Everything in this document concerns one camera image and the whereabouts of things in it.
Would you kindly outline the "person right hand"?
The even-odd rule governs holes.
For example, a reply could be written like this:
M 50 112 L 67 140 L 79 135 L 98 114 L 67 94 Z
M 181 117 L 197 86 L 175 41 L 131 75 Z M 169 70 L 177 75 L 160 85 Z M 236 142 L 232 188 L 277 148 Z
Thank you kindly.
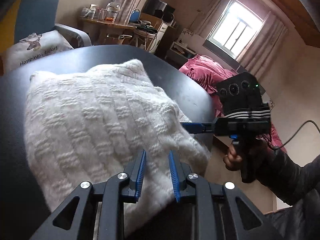
M 227 154 L 223 157 L 223 162 L 229 171 L 240 170 L 242 165 L 242 157 L 237 153 L 233 144 L 229 146 Z

